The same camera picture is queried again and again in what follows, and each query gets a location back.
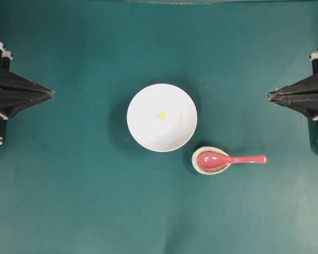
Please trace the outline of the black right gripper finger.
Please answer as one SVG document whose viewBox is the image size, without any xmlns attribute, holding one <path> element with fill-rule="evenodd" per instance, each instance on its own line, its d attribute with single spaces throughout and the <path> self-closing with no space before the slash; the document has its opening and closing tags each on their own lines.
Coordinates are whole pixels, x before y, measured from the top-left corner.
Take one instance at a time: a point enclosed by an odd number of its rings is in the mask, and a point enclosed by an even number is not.
<svg viewBox="0 0 318 254">
<path fill-rule="evenodd" d="M 290 86 L 286 86 L 268 93 L 268 98 L 281 95 L 298 95 L 318 93 L 318 72 Z"/>
<path fill-rule="evenodd" d="M 315 117 L 318 115 L 318 94 L 281 95 L 269 98 L 268 100 L 302 113 L 305 117 Z"/>
</svg>

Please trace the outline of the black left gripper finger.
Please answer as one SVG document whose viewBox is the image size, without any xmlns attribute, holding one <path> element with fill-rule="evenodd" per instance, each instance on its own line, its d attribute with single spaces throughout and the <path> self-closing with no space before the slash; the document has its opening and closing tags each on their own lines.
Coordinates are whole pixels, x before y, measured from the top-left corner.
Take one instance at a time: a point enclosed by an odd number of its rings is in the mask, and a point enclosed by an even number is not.
<svg viewBox="0 0 318 254">
<path fill-rule="evenodd" d="M 0 116 L 15 117 L 19 112 L 53 99 L 53 92 L 0 92 Z"/>
<path fill-rule="evenodd" d="M 28 81 L 4 68 L 0 68 L 0 87 L 20 91 L 45 93 L 50 96 L 54 95 L 52 90 L 33 81 Z"/>
</svg>

